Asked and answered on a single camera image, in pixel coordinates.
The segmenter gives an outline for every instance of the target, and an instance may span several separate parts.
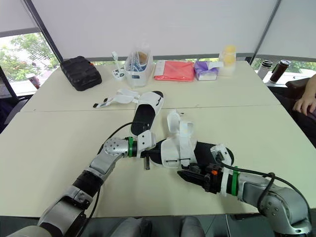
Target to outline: white roller shade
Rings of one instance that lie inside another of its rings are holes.
[[[276,0],[33,0],[64,58],[254,52]]]
[[[36,31],[20,0],[0,0],[0,37]]]
[[[316,58],[316,0],[283,0],[258,54]]]

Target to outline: robotic arm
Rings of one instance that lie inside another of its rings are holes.
[[[84,225],[84,211],[111,174],[118,159],[141,157],[141,153],[156,145],[149,131],[141,133],[137,141],[111,138],[101,147],[96,158],[77,180],[41,216],[37,226],[25,227],[8,237],[75,237]],[[225,163],[229,160],[226,148],[218,145],[212,155]],[[233,174],[218,164],[190,164],[188,169],[178,171],[184,180],[202,186],[206,192],[237,196],[238,200],[258,207],[278,236],[308,236],[311,231],[308,206],[293,189],[271,185],[269,180],[249,173]]]
[[[146,130],[137,141],[132,137],[110,138],[101,147],[76,181],[50,206],[37,226],[25,227],[8,237],[75,237],[84,225],[84,211],[111,174],[120,158],[140,157],[142,151],[156,145],[154,135]]]
[[[211,150],[212,154],[216,160],[225,161],[228,155],[226,148],[220,145],[216,147],[217,150]],[[178,174],[185,181],[200,185],[206,192],[214,194],[222,193],[224,184],[225,195],[237,196],[239,201],[257,207],[267,217],[276,236],[311,236],[308,205],[300,194],[293,189],[272,184],[267,194],[260,199],[269,180],[250,173],[234,171],[231,174],[227,171],[227,168],[217,164],[190,164],[189,169],[178,171]]]

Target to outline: black case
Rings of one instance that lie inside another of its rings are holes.
[[[82,56],[62,62],[60,67],[68,81],[78,91],[86,90],[102,82],[101,75],[94,65]]]

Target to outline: toothbrush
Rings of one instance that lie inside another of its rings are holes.
[[[118,73],[120,74],[119,57],[118,57],[118,54],[117,54],[115,51],[113,51],[113,52],[112,52],[112,57],[113,57],[113,59],[114,59],[114,61],[115,61],[115,64],[116,64],[116,66],[117,66],[117,68],[118,68]]]

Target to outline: person's hand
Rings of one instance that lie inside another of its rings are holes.
[[[307,108],[309,108],[309,112],[312,113],[316,109],[316,99],[315,96],[302,96],[301,99],[296,101],[293,110],[303,113],[307,115]]]

